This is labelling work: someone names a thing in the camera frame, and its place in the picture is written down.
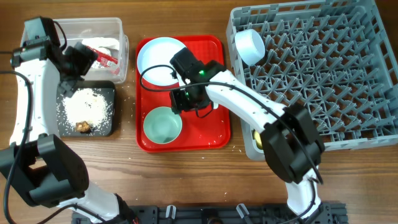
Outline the red and white wrapper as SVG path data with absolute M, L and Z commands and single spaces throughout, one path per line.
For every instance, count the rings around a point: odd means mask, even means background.
M 117 39 L 94 37 L 83 39 L 82 44 L 98 55 L 91 68 L 113 68 L 111 71 L 113 75 L 117 75 L 119 73 L 120 69 L 118 68 L 118 59 L 116 56 L 112 56 L 113 52 L 115 54 L 119 52 L 119 41 Z

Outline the light green bowl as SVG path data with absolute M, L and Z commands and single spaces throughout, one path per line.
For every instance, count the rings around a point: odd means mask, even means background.
M 168 144 L 176 140 L 182 128 L 183 122 L 180 115 L 175 114 L 166 106 L 151 110 L 143 122 L 144 134 L 156 144 Z

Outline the brown food scrap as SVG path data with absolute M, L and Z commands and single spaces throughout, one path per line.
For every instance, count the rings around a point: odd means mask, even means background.
M 75 131 L 79 133 L 88 133 L 91 131 L 91 126 L 88 122 L 82 121 L 75 124 Z

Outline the yellow plastic cup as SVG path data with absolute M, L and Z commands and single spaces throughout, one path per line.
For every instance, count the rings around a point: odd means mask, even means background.
M 253 139 L 256 142 L 257 148 L 260 149 L 260 150 L 263 150 L 260 134 L 257 131 L 253 131 L 252 136 L 253 136 Z

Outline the small light blue bowl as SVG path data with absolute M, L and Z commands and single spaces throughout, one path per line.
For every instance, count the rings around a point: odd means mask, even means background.
M 254 29 L 247 29 L 235 35 L 235 44 L 242 61 L 253 66 L 266 54 L 262 37 Z

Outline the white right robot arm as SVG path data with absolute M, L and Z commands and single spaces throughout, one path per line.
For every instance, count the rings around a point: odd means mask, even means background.
M 160 67 L 183 83 L 168 89 L 175 114 L 216 103 L 239 116 L 259 133 L 267 165 L 285 182 L 287 207 L 295 214 L 291 221 L 308 220 L 315 213 L 321 204 L 316 185 L 323 183 L 318 166 L 325 145 L 308 109 L 268 100 L 238 81 L 224 65 L 215 60 L 203 63 L 186 47 L 168 63 L 141 70 L 139 79 Z

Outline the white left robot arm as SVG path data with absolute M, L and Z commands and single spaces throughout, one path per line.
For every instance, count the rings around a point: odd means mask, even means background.
M 6 190 L 14 189 L 31 207 L 66 209 L 93 223 L 133 219 L 120 196 L 90 182 L 82 158 L 59 136 L 57 95 L 72 96 L 97 55 L 83 44 L 67 45 L 57 21 L 25 21 L 27 40 L 12 51 L 12 74 L 18 79 L 16 125 L 1 151 Z

